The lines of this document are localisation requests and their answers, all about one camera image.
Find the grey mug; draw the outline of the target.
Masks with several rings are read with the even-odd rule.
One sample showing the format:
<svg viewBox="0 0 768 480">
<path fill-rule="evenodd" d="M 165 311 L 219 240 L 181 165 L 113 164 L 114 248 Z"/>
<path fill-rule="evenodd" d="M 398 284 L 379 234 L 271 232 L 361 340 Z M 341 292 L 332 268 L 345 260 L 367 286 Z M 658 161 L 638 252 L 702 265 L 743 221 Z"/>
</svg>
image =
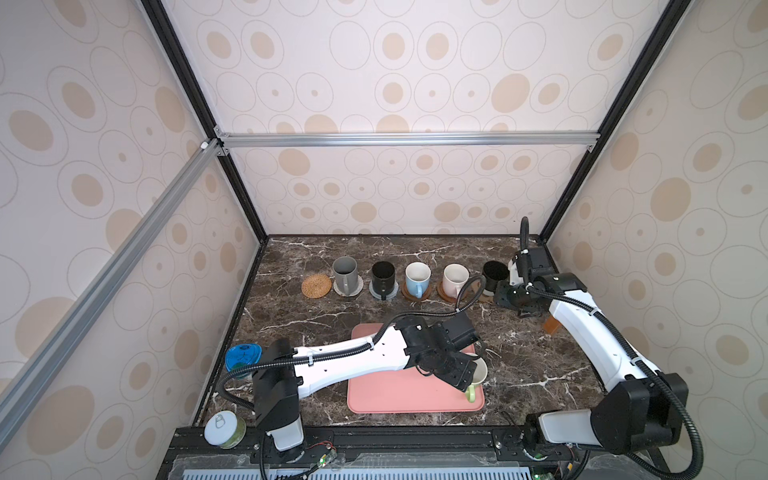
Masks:
<svg viewBox="0 0 768 480">
<path fill-rule="evenodd" d="M 337 258 L 332 265 L 334 282 L 344 293 L 351 293 L 357 287 L 358 265 L 354 258 L 342 256 Z"/>
</svg>

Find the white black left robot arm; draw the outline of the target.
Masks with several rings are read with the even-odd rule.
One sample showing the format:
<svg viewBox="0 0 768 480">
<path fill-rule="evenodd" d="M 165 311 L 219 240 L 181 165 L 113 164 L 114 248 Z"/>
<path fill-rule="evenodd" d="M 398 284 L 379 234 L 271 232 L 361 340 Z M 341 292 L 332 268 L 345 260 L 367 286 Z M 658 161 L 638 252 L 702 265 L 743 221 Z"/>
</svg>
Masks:
<svg viewBox="0 0 768 480">
<path fill-rule="evenodd" d="M 216 392 L 252 412 L 256 427 L 280 452 L 304 444 L 299 401 L 339 382 L 415 368 L 466 392 L 477 366 L 464 349 L 480 340 L 467 310 L 478 302 L 485 284 L 482 275 L 473 275 L 451 312 L 399 313 L 366 337 L 302 348 L 281 338 L 258 363 L 222 374 Z"/>
</svg>

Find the brown paw shaped coaster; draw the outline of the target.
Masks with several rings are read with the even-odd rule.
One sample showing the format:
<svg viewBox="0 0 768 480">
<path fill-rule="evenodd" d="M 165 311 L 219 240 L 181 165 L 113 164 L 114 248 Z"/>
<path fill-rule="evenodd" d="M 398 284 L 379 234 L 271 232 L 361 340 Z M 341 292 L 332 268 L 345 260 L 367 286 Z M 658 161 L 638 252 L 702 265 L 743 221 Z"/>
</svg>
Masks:
<svg viewBox="0 0 768 480">
<path fill-rule="evenodd" d="M 494 298 L 494 293 L 489 290 L 482 290 L 482 294 L 479 297 L 480 302 L 484 303 L 492 303 Z"/>
</svg>

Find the white pink mug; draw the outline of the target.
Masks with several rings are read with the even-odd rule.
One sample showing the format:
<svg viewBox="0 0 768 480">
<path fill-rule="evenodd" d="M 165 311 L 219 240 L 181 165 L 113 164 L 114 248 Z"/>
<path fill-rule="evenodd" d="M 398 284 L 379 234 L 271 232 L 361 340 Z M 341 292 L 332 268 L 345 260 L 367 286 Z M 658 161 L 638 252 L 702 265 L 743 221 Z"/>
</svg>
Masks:
<svg viewBox="0 0 768 480">
<path fill-rule="evenodd" d="M 469 279 L 469 270 L 457 263 L 449 264 L 444 268 L 441 283 L 447 294 L 457 296 Z"/>
</svg>

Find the woven tan round coaster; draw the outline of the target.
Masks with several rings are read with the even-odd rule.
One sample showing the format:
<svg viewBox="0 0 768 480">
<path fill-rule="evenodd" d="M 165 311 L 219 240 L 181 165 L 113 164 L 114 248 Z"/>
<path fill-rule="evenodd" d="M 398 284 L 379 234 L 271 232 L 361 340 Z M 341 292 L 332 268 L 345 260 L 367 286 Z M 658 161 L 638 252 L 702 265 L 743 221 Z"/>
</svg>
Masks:
<svg viewBox="0 0 768 480">
<path fill-rule="evenodd" d="M 301 284 L 302 295 L 309 299 L 319 299 L 332 289 L 333 282 L 325 274 L 313 274 L 306 277 Z"/>
</svg>

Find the blue mug white inside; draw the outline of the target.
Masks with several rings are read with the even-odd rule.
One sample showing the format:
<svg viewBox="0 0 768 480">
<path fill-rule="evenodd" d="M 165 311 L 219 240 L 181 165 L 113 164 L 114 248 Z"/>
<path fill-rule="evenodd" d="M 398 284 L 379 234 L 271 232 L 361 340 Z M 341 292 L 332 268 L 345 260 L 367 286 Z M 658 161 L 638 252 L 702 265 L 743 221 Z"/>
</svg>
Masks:
<svg viewBox="0 0 768 480">
<path fill-rule="evenodd" d="M 412 262 L 405 269 L 406 288 L 414 296 L 420 297 L 431 280 L 431 269 L 423 262 Z"/>
</svg>

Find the light grey woven coaster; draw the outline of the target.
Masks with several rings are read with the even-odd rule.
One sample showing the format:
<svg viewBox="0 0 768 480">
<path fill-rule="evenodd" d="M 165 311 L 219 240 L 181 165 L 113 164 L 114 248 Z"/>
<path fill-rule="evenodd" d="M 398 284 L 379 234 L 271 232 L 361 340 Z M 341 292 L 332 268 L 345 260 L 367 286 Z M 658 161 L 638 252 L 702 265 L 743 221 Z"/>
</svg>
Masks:
<svg viewBox="0 0 768 480">
<path fill-rule="evenodd" d="M 363 290 L 364 286 L 365 286 L 364 280 L 362 279 L 361 276 L 358 276 L 358 278 L 357 278 L 357 287 L 351 293 L 349 293 L 349 294 L 344 293 L 335 282 L 333 283 L 333 291 L 337 295 L 339 295 L 341 297 L 351 298 L 351 297 L 356 297 L 357 295 L 359 295 L 361 293 L 361 291 Z"/>
</svg>

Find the brown wooden coaster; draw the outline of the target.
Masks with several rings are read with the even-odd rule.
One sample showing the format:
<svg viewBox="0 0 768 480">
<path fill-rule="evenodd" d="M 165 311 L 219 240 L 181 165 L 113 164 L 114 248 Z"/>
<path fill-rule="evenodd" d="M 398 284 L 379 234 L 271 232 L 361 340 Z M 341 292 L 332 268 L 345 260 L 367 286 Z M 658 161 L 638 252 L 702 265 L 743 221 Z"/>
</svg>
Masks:
<svg viewBox="0 0 768 480">
<path fill-rule="evenodd" d="M 438 292 L 438 295 L 440 296 L 440 298 L 443 301 L 451 303 L 451 304 L 455 304 L 457 302 L 457 299 L 456 299 L 455 296 L 450 296 L 449 294 L 447 294 L 445 292 L 445 290 L 443 288 L 443 284 L 441 282 L 439 282 L 437 284 L 437 292 Z M 465 298 L 469 298 L 470 296 L 471 296 L 471 292 L 470 291 L 465 291 L 463 293 L 461 299 L 464 300 Z"/>
<path fill-rule="evenodd" d="M 429 284 L 425 292 L 420 297 L 412 295 L 406 287 L 403 287 L 401 289 L 401 293 L 405 297 L 405 299 L 410 302 L 424 302 L 432 295 L 433 290 L 434 290 L 433 285 Z"/>
</svg>

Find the light green mug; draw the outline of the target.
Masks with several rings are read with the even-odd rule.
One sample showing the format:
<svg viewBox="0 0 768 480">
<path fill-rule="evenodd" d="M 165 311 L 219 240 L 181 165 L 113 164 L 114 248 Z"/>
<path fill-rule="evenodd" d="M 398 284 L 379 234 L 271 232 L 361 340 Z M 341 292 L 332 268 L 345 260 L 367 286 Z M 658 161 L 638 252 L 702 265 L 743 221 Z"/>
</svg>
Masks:
<svg viewBox="0 0 768 480">
<path fill-rule="evenodd" d="M 465 392 L 465 396 L 470 403 L 474 403 L 476 401 L 477 390 L 482 385 L 482 383 L 486 380 L 488 375 L 488 366 L 484 359 L 482 359 L 481 357 L 475 358 L 474 365 L 475 365 L 475 370 L 472 375 L 472 380 Z"/>
</svg>

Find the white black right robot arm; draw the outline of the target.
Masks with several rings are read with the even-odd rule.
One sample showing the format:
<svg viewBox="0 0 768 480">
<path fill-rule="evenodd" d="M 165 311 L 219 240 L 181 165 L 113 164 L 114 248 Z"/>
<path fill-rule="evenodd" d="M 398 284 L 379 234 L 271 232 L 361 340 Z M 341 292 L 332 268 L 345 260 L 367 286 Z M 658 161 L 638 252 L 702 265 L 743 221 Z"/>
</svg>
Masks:
<svg viewBox="0 0 768 480">
<path fill-rule="evenodd" d="M 494 303 L 524 313 L 547 310 L 576 340 L 605 389 L 591 409 L 530 414 L 522 442 L 569 445 L 624 455 L 661 479 L 694 479 L 704 466 L 699 431 L 686 408 L 689 389 L 678 374 L 648 360 L 597 306 L 573 273 L 560 272 L 546 248 L 529 243 L 529 221 L 520 222 L 519 249 L 508 264 L 509 277 L 497 284 Z M 640 452 L 678 443 L 686 435 L 691 459 L 680 472 L 665 472 Z"/>
</svg>

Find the blue grey round coaster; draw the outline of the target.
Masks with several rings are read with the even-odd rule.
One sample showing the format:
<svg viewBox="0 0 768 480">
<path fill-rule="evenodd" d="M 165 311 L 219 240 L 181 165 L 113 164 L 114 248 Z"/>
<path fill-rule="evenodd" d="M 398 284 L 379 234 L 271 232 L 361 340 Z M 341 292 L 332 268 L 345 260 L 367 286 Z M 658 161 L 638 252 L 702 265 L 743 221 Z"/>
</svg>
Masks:
<svg viewBox="0 0 768 480">
<path fill-rule="evenodd" d="M 399 291 L 399 283 L 398 282 L 395 282 L 392 290 L 389 293 L 386 293 L 386 294 L 378 293 L 376 291 L 376 289 L 374 288 L 373 283 L 372 282 L 369 283 L 369 292 L 373 296 L 373 298 L 375 300 L 377 300 L 377 301 L 379 301 L 379 300 L 381 300 L 381 301 L 390 301 L 390 300 L 392 300 L 393 298 L 396 297 L 396 295 L 398 294 L 398 291 Z"/>
</svg>

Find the black mug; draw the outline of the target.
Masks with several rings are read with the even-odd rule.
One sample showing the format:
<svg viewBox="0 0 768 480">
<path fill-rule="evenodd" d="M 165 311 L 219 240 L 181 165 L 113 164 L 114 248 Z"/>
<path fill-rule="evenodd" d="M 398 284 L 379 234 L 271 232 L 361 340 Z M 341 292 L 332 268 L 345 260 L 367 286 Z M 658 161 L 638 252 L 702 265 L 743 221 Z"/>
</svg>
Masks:
<svg viewBox="0 0 768 480">
<path fill-rule="evenodd" d="M 483 265 L 482 275 L 485 279 L 483 293 L 486 296 L 493 296 L 500 283 L 509 280 L 510 272 L 507 264 L 490 260 Z"/>
<path fill-rule="evenodd" d="M 395 266 L 389 261 L 378 261 L 373 264 L 371 268 L 371 282 L 378 293 L 389 293 L 394 283 L 395 278 Z"/>
</svg>

